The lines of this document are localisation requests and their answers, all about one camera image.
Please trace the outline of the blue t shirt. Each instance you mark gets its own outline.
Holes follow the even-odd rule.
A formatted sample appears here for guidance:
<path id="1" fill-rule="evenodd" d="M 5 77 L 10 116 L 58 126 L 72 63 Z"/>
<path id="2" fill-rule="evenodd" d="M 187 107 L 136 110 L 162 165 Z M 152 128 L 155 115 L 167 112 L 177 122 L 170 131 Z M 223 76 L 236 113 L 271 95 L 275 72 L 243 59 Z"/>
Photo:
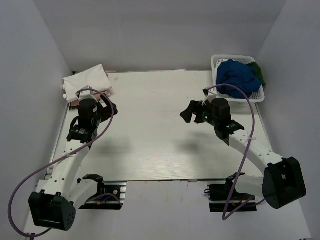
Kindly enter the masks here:
<path id="1" fill-rule="evenodd" d="M 262 86 L 261 81 L 255 76 L 255 69 L 242 62 L 229 59 L 222 61 L 216 70 L 216 89 L 222 95 L 228 95 L 233 99 L 245 99 L 242 93 L 233 87 L 240 89 L 250 98 L 253 93 L 257 93 Z"/>

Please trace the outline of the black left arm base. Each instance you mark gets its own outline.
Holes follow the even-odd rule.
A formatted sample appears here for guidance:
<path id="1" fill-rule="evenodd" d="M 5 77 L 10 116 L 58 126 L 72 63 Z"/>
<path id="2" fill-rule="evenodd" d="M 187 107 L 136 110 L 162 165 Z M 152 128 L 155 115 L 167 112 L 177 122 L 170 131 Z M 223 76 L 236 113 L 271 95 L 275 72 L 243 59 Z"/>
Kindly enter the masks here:
<path id="1" fill-rule="evenodd" d="M 126 182 L 109 182 L 98 174 L 87 174 L 77 179 L 77 186 L 85 181 L 97 184 L 94 195 L 80 207 L 81 210 L 121 210 L 126 196 Z"/>

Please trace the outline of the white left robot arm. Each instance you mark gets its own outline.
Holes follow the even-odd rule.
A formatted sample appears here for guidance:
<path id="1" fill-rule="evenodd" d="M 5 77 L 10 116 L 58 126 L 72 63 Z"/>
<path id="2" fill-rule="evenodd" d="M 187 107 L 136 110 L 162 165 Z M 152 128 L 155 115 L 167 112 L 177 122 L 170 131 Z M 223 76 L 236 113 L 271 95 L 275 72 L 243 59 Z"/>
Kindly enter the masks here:
<path id="1" fill-rule="evenodd" d="M 77 108 L 78 115 L 72 120 L 66 137 L 67 158 L 56 163 L 51 177 L 40 192 L 32 192 L 29 208 L 37 227 L 68 231 L 76 217 L 76 211 L 88 200 L 105 196 L 103 177 L 87 174 L 77 178 L 82 161 L 98 138 L 100 123 L 118 113 L 117 106 L 103 97 L 106 106 L 94 99 L 83 99 Z"/>

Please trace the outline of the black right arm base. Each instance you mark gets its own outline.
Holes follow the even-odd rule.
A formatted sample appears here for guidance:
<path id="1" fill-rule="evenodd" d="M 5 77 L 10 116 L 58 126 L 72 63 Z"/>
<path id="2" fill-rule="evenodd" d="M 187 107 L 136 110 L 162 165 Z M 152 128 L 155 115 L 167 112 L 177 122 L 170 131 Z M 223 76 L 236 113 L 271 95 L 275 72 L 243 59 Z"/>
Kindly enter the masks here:
<path id="1" fill-rule="evenodd" d="M 233 181 L 236 178 L 236 173 L 224 179 L 223 181 L 212 181 L 210 182 L 204 194 L 209 199 L 209 210 L 211 213 L 222 213 L 224 211 L 229 192 L 233 185 Z M 239 193 L 236 190 L 233 191 L 230 203 L 227 207 L 227 212 L 232 212 L 235 208 L 240 206 L 242 203 L 247 201 L 251 196 L 246 193 Z"/>

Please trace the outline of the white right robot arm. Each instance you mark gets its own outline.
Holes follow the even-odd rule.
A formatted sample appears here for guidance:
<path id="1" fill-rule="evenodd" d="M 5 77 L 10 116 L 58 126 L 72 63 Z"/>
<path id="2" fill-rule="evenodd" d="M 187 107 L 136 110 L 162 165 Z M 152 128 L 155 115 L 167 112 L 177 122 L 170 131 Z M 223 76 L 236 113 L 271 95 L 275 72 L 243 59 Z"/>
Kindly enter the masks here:
<path id="1" fill-rule="evenodd" d="M 236 200 L 243 194 L 266 200 L 274 209 L 280 209 L 306 196 L 307 189 L 299 161 L 285 158 L 272 152 L 250 136 L 245 128 L 232 119 L 230 105 L 226 99 L 212 101 L 192 100 L 180 113 L 186 123 L 208 123 L 214 127 L 217 137 L 229 147 L 237 150 L 253 163 L 262 177 L 245 173 L 234 174 L 226 179 L 226 195 Z"/>

